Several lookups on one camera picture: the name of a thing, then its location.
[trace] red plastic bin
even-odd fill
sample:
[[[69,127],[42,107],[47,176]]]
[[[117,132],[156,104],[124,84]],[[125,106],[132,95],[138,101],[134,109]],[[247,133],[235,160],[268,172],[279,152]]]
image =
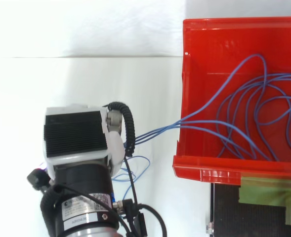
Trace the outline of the red plastic bin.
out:
[[[203,106],[221,87],[235,67],[248,56],[259,53],[267,61],[268,73],[291,73],[291,17],[265,18],[223,18],[193,19],[183,23],[183,97],[181,116],[184,117]],[[259,58],[252,58],[232,78],[216,100],[198,115],[190,118],[216,119],[221,102],[246,81],[263,75],[263,65]],[[291,95],[291,82],[277,82]],[[267,89],[263,100],[280,95]],[[242,101],[236,126],[245,131],[245,105]],[[250,109],[255,106],[252,100]],[[220,119],[226,121],[226,109],[222,109]],[[260,112],[260,121],[271,121],[288,109],[286,100],[267,104]],[[259,176],[291,179],[291,149],[286,142],[287,116],[279,122],[263,126],[262,132],[279,158],[266,161],[257,153],[257,160],[242,160],[226,151],[216,158],[223,147],[220,139],[205,132],[181,129],[177,154],[173,168],[177,177],[203,182],[240,185],[242,176]],[[267,155],[249,113],[251,139]],[[216,131],[214,124],[203,127]],[[227,135],[221,126],[222,134]],[[250,151],[248,143],[237,133],[233,140]]]

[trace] label sticker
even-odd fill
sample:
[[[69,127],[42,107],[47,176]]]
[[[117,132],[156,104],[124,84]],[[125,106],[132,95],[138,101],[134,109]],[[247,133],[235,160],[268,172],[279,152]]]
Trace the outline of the label sticker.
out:
[[[67,221],[64,221],[64,230],[68,230],[74,226],[79,226],[81,224],[94,222],[94,221],[98,221],[96,212],[76,216],[71,219],[68,219]]]
[[[111,208],[111,199],[108,194],[89,194],[99,200],[104,204],[108,205]],[[106,211],[105,208],[95,203],[94,201],[83,197],[78,196],[62,203],[62,218],[63,221],[70,219],[74,216],[95,212],[95,211]]]

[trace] black coiled cable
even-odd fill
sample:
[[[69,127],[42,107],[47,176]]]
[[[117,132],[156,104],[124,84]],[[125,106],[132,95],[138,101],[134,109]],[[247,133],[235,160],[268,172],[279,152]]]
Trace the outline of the black coiled cable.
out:
[[[125,133],[126,133],[126,142],[125,142],[125,155],[131,157],[134,153],[135,148],[135,130],[134,130],[134,121],[131,110],[129,107],[121,102],[112,102],[108,104],[109,110],[119,110],[123,115],[125,120]]]

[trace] black cable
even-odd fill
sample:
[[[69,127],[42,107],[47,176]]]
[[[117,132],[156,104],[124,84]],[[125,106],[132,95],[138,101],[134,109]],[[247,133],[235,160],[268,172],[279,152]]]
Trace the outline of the black cable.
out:
[[[132,173],[131,173],[131,170],[130,170],[130,166],[129,166],[128,162],[127,162],[126,157],[124,158],[124,161],[125,161],[127,172],[129,174],[129,178],[130,178],[130,183],[131,183],[131,189],[132,189],[132,193],[133,193],[134,203],[135,203],[135,205],[137,205],[137,197],[136,197],[136,191],[135,191],[135,187],[134,187],[134,181],[133,181],[133,177],[132,177]]]
[[[134,187],[134,182],[133,182],[133,177],[132,173],[129,167],[129,164],[127,162],[126,157],[131,157],[134,153],[134,148],[135,148],[135,130],[134,130],[134,121],[133,121],[133,116],[131,113],[130,108],[121,102],[112,102],[108,104],[108,109],[109,110],[119,110],[120,113],[123,115],[124,120],[125,120],[125,134],[126,134],[126,142],[125,142],[125,165],[127,172],[129,174],[130,182],[131,182],[131,189],[133,193],[133,199],[134,203],[137,205],[137,197],[136,197],[136,191]]]
[[[62,189],[67,189],[67,190],[69,190],[69,191],[71,191],[71,192],[73,192],[73,193],[75,193],[75,194],[77,194],[77,195],[81,195],[81,196],[83,196],[83,197],[85,197],[85,198],[88,198],[88,199],[94,201],[95,203],[101,205],[101,206],[104,207],[107,211],[109,211],[109,213],[110,213],[111,215],[113,215],[113,217],[115,217],[115,218],[116,218],[116,219],[121,223],[121,225],[124,227],[124,229],[125,229],[125,231],[126,231],[127,234],[130,233],[130,229],[129,229],[129,227],[126,225],[126,223],[124,222],[124,220],[123,220],[123,219],[118,215],[118,213],[115,212],[113,209],[111,209],[108,205],[104,204],[104,203],[103,203],[102,201],[100,201],[99,199],[97,199],[97,198],[95,198],[95,197],[93,197],[93,196],[90,196],[90,195],[88,195],[88,194],[84,194],[84,193],[82,193],[82,192],[80,192],[80,191],[77,191],[77,190],[75,190],[75,189],[72,189],[72,188],[70,188],[70,187],[68,187],[68,186],[66,186],[66,185],[56,184],[56,185],[54,185],[54,187],[56,187],[56,188],[62,188]]]
[[[149,212],[151,212],[157,218],[157,220],[159,221],[159,223],[161,225],[162,232],[163,232],[163,237],[167,237],[167,230],[166,230],[165,223],[164,223],[162,217],[159,215],[159,213],[154,208],[152,208],[152,207],[150,207],[148,205],[145,205],[145,204],[138,204],[137,208],[139,210],[146,209]]]
[[[130,226],[132,233],[134,234],[135,237],[139,237],[139,234],[138,234],[138,232],[134,226],[134,223],[133,223],[133,216],[132,216],[131,209],[125,210],[125,216],[126,216],[127,222],[129,223],[129,226]]]

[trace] tangled blue cables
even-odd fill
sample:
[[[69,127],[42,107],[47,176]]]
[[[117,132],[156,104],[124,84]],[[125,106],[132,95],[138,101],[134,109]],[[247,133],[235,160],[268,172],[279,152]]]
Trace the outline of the tangled blue cables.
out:
[[[194,121],[186,121],[187,119],[191,118],[192,116],[200,113],[205,108],[207,108],[215,100],[215,98],[223,91],[223,89],[230,82],[230,80],[233,78],[233,76],[236,74],[236,72],[248,60],[250,60],[251,58],[254,58],[254,57],[259,57],[261,59],[261,61],[263,63],[264,75],[249,80],[248,82],[246,82],[242,86],[240,86],[240,88],[238,88],[234,93],[232,93],[231,95],[228,95],[223,100],[223,102],[221,103],[221,105],[218,108],[218,111],[217,111],[217,114],[216,114],[216,120],[194,120]],[[263,151],[261,151],[258,148],[258,146],[251,140],[251,138],[250,138],[250,132],[249,132],[249,121],[248,121],[249,105],[250,105],[250,102],[251,102],[252,98],[257,93],[260,93],[259,98],[257,99],[256,104],[255,104],[255,109],[253,111],[253,119],[254,119],[254,122],[256,124],[257,132],[258,132],[259,136],[261,137],[261,140],[266,145],[266,147],[269,150],[269,152],[270,152],[271,156],[273,157],[273,159],[275,161],[279,161],[279,158],[277,157],[277,155],[274,153],[274,151],[272,150],[272,148],[270,147],[270,145],[266,141],[266,139],[263,136],[263,134],[261,132],[261,129],[260,129],[261,126],[271,125],[271,124],[273,124],[273,123],[275,123],[277,121],[280,121],[282,118],[284,118],[286,115],[288,115],[288,121],[287,121],[287,127],[286,127],[286,139],[287,139],[287,143],[288,143],[289,147],[291,148],[291,140],[290,140],[290,137],[289,137],[289,129],[290,129],[290,123],[291,123],[291,96],[288,96],[282,89],[280,89],[275,84],[272,84],[272,82],[279,82],[279,81],[289,81],[289,82],[291,82],[291,74],[289,74],[289,73],[268,74],[267,73],[266,61],[265,61],[264,57],[261,56],[261,55],[259,55],[259,54],[253,54],[253,55],[247,57],[246,59],[244,59],[233,70],[233,72],[227,78],[227,80],[225,81],[225,83],[220,87],[220,89],[200,109],[198,109],[197,111],[195,111],[195,112],[193,112],[193,113],[185,116],[184,118],[176,121],[175,123],[173,123],[171,125],[154,129],[152,131],[149,131],[149,132],[147,132],[147,133],[145,133],[143,135],[140,135],[140,136],[136,137],[136,143],[135,144],[136,145],[139,145],[139,144],[142,144],[144,142],[147,142],[147,141],[155,138],[156,136],[158,136],[158,135],[162,134],[163,132],[165,132],[167,130],[170,130],[170,129],[175,129],[175,128],[195,129],[195,130],[200,130],[200,131],[204,131],[204,132],[210,133],[210,134],[212,134],[212,135],[217,136],[217,137],[220,138],[221,142],[223,143],[223,148],[220,151],[218,157],[222,156],[222,154],[225,151],[225,149],[227,149],[232,154],[234,154],[236,157],[241,158],[241,159],[245,159],[245,157],[243,156],[242,153],[244,153],[245,155],[248,155],[252,159],[257,159],[256,152],[258,152],[266,160],[271,160],[270,156],[267,155],[267,154],[265,154]],[[275,96],[275,97],[269,98],[269,99],[267,99],[265,101],[262,101],[263,95],[264,95],[264,93],[266,91],[266,88],[268,88],[268,87],[277,90],[282,95]],[[248,98],[247,103],[246,103],[246,108],[245,108],[246,109],[246,111],[245,111],[245,126],[246,126],[246,132],[244,133],[239,128],[237,128],[235,126],[236,116],[237,116],[237,112],[238,112],[238,110],[240,108],[242,99],[252,89],[254,91],[252,92],[252,94]],[[239,98],[239,100],[237,102],[237,105],[236,105],[236,107],[234,109],[234,114],[233,114],[232,120],[230,120],[230,108],[232,106],[232,102],[233,102],[234,98],[237,96],[237,94],[239,92],[242,92],[242,94],[241,94],[241,96],[240,96],[240,98]],[[267,103],[269,103],[271,101],[281,100],[281,99],[285,99],[287,101],[288,106],[289,106],[289,109],[287,111],[285,111],[281,116],[279,116],[278,118],[276,118],[276,119],[274,119],[274,120],[272,120],[270,122],[263,123],[263,122],[258,121],[259,111],[261,110],[261,108],[265,104],[267,104]],[[227,112],[226,112],[227,113],[226,114],[226,121],[220,121],[219,120],[219,116],[220,116],[221,109],[223,108],[224,104],[227,101],[229,101],[229,103],[228,103]],[[212,131],[210,129],[203,128],[203,127],[192,126],[193,124],[198,124],[198,123],[214,123],[214,124],[216,124],[216,132],[215,131]],[[228,136],[227,137],[225,137],[224,135],[221,135],[220,134],[219,125],[224,125],[224,126],[227,127],[227,133],[228,133]],[[236,131],[237,133],[239,133],[249,143],[249,146],[250,146],[250,149],[251,149],[251,153],[248,152],[245,148],[242,148],[241,146],[239,146],[238,144],[236,144],[232,140],[232,132],[233,131]]]

